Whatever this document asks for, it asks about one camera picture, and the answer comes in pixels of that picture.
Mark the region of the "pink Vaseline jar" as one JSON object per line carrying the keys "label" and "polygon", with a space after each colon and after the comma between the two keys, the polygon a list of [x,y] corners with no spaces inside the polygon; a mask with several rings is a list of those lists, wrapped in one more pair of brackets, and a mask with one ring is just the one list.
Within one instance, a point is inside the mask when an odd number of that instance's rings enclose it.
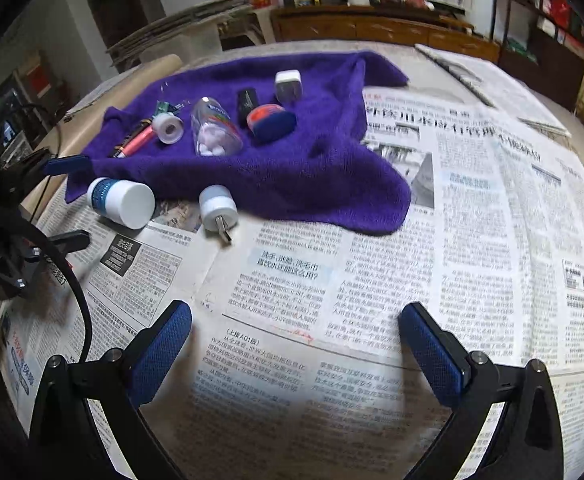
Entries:
{"label": "pink Vaseline jar", "polygon": [[269,144],[292,133],[297,119],[294,113],[278,104],[264,104],[247,114],[246,123],[258,143]]}

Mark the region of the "newspaper under towel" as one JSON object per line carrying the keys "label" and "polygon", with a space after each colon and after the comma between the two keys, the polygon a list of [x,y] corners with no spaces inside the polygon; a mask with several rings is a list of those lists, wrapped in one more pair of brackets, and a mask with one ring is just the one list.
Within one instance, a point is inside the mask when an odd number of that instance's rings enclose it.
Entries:
{"label": "newspaper under towel", "polygon": [[70,257],[92,314],[91,356],[127,344],[182,299],[193,328],[143,408],[190,479],[393,479],[447,415],[398,315],[418,301],[464,347],[548,367],[560,476],[584,474],[584,166],[512,119],[403,90],[365,90],[361,205],[411,189],[389,235],[242,212],[225,245],[198,223],[128,233],[56,193],[43,232],[85,229]]}

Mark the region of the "clear pill bottle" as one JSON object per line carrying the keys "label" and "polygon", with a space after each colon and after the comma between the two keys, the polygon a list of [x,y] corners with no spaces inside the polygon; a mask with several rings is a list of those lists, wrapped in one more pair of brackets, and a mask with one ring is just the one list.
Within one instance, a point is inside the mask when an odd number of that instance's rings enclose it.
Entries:
{"label": "clear pill bottle", "polygon": [[203,96],[194,105],[191,128],[197,155],[232,156],[242,151],[237,126],[220,103],[209,96]]}

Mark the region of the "green binder clip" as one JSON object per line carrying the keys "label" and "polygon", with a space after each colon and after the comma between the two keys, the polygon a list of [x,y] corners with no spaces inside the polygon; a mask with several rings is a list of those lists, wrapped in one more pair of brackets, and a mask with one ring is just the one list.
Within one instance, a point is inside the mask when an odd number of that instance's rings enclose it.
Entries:
{"label": "green binder clip", "polygon": [[192,100],[188,89],[165,82],[159,88],[154,115],[166,113],[179,116],[185,114],[191,105]]}

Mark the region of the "white blue balm bottle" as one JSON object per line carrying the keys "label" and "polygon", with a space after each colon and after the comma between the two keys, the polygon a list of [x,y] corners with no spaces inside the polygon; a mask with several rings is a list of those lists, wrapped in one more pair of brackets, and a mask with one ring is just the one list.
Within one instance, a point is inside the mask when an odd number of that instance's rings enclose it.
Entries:
{"label": "white blue balm bottle", "polygon": [[100,216],[130,230],[143,229],[156,205],[154,193],[146,184],[111,178],[92,181],[86,201]]}

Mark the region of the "pink white tube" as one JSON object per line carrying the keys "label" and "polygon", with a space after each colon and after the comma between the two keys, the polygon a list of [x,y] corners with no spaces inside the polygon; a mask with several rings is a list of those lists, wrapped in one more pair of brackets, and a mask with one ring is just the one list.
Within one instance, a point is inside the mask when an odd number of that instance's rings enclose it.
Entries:
{"label": "pink white tube", "polygon": [[150,143],[155,138],[155,133],[152,126],[147,126],[140,130],[135,136],[132,136],[128,141],[124,142],[119,148],[116,148],[113,158],[126,158],[141,148],[144,148],[147,143]]}

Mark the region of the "wooden TV cabinet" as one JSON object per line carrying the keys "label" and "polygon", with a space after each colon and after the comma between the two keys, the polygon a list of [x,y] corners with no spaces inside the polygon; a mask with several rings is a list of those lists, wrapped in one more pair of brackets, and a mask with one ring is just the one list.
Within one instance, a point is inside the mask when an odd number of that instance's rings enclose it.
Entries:
{"label": "wooden TV cabinet", "polygon": [[275,40],[360,40],[461,53],[496,63],[500,46],[474,26],[437,11],[410,6],[301,6],[270,14]]}

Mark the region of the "dark shelf unit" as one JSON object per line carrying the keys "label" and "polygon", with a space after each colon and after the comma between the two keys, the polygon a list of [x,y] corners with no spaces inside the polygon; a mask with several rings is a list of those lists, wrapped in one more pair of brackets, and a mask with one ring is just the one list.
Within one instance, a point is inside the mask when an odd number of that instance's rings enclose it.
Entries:
{"label": "dark shelf unit", "polygon": [[571,112],[584,78],[584,22],[566,0],[493,0],[497,65]]}

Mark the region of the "white round USB adapter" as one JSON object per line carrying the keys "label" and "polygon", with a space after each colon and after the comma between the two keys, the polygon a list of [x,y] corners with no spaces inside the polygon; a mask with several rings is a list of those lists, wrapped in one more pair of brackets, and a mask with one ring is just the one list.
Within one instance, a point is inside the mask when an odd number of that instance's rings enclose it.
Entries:
{"label": "white round USB adapter", "polygon": [[199,203],[205,230],[218,234],[223,243],[231,244],[230,231],[237,225],[239,213],[230,191],[219,184],[207,186],[200,194]]}

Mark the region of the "stacked cardboard sheets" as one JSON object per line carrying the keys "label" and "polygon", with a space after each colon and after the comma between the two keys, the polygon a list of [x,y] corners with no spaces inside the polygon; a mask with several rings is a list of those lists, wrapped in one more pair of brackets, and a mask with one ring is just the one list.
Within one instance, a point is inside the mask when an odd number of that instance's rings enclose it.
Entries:
{"label": "stacked cardboard sheets", "polygon": [[195,6],[160,18],[132,32],[117,44],[109,47],[106,53],[112,58],[112,65],[115,66],[139,54],[144,47],[154,46],[162,40],[176,36],[178,32],[190,26],[211,23],[216,18],[224,20],[227,15],[245,11],[251,7],[249,0],[209,0],[197,3]]}

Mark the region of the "purple towel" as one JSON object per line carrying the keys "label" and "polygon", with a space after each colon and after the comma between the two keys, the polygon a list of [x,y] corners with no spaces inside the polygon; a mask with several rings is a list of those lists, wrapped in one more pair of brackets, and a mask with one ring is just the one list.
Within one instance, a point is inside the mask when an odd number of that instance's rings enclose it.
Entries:
{"label": "purple towel", "polygon": [[[271,143],[242,128],[237,154],[197,155],[191,128],[196,102],[213,98],[236,122],[237,93],[252,88],[260,101],[273,102],[279,70],[301,74],[303,93],[292,106],[296,128]],[[363,90],[408,81],[371,51],[239,58],[173,74],[149,84],[122,110],[106,110],[100,132],[83,151],[92,168],[68,177],[65,200],[79,200],[99,177],[144,183],[160,200],[196,200],[207,186],[221,184],[237,207],[260,218],[391,234],[406,219],[411,192],[386,160],[361,143],[367,131]],[[129,158],[113,159],[115,144],[161,101],[180,105],[183,138],[171,146],[155,140]]]}

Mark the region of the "small white tape roll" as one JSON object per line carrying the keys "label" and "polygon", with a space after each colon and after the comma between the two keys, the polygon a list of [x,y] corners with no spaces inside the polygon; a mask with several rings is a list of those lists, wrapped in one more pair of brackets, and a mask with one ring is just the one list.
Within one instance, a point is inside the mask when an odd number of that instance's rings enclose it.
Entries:
{"label": "small white tape roll", "polygon": [[157,114],[152,120],[152,130],[158,140],[167,145],[177,143],[185,132],[182,120],[171,113]]}

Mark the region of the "black Horizon lighter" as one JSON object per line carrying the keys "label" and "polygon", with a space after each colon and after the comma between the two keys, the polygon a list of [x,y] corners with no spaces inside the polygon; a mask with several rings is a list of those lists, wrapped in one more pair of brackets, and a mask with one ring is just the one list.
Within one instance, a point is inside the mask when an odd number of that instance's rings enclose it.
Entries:
{"label": "black Horizon lighter", "polygon": [[255,88],[243,88],[237,91],[237,119],[242,127],[247,125],[247,116],[259,107],[259,99]]}

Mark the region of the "white USB charger plug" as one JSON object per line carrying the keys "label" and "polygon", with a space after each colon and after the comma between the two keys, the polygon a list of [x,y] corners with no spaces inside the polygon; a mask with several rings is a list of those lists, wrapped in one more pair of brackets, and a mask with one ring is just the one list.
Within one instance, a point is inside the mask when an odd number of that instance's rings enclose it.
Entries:
{"label": "white USB charger plug", "polygon": [[297,102],[303,95],[299,70],[280,70],[275,74],[275,97],[285,105]]}

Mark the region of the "folded newspaper far side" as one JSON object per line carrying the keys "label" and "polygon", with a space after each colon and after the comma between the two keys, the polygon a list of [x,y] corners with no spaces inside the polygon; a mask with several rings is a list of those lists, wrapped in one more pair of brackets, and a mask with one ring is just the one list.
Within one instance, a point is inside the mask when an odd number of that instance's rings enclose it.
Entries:
{"label": "folded newspaper far side", "polygon": [[482,58],[452,53],[416,44],[414,46],[436,65],[455,77],[487,106],[513,116],[541,133],[570,138],[569,130],[524,84]]}

